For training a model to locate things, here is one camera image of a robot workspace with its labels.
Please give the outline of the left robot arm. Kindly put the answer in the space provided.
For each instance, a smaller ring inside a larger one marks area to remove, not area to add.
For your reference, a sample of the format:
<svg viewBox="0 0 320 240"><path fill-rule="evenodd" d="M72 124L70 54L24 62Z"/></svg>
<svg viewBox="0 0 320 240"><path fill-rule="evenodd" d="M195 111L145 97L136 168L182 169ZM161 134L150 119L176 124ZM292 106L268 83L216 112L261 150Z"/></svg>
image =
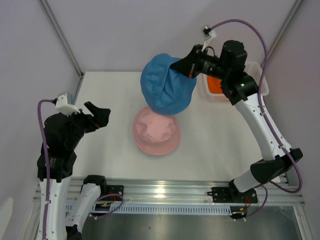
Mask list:
<svg viewBox="0 0 320 240"><path fill-rule="evenodd" d="M104 128L111 110L84 103L90 111L66 104L46 120L38 118L42 137L37 160L37 177L41 190L38 240L80 240L90 208L108 194L107 180L102 175L88 175L70 213L66 213L67 195L77 159L75 148L85 134Z"/></svg>

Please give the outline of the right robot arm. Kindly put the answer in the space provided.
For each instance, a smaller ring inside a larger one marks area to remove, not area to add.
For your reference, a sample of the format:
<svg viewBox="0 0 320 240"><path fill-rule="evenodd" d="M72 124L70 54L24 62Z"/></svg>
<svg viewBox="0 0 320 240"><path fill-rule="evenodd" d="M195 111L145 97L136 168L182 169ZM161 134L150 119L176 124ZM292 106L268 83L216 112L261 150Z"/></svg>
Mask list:
<svg viewBox="0 0 320 240"><path fill-rule="evenodd" d="M246 59L243 43L228 40L219 57L208 55L197 44L186 57L170 65L170 69L189 79L199 74L220 79L222 93L245 119L258 143L262 159L228 183L227 194L233 202L241 201L248 191L272 182L291 168L296 169L303 157L301 149L292 148L276 127L256 81L245 72Z"/></svg>

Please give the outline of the blue bucket hat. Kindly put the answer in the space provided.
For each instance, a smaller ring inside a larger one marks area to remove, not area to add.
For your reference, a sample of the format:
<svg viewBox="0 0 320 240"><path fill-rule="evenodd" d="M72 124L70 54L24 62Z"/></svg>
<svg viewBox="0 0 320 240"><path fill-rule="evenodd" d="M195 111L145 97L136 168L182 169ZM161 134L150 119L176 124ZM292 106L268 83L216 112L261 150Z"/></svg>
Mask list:
<svg viewBox="0 0 320 240"><path fill-rule="evenodd" d="M158 114L177 115L191 103L197 79L170 69L171 64L179 60L166 53L158 54L141 73L141 92L148 106Z"/></svg>

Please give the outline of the pink bucket hat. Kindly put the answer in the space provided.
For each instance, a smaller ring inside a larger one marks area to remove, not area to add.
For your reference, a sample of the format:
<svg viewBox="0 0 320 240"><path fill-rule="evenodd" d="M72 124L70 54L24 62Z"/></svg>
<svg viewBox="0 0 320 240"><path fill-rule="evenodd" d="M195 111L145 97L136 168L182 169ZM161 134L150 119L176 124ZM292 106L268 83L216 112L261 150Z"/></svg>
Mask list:
<svg viewBox="0 0 320 240"><path fill-rule="evenodd" d="M131 132L136 146L153 156L167 155L181 142L181 128L176 117L156 113L149 106L135 115Z"/></svg>

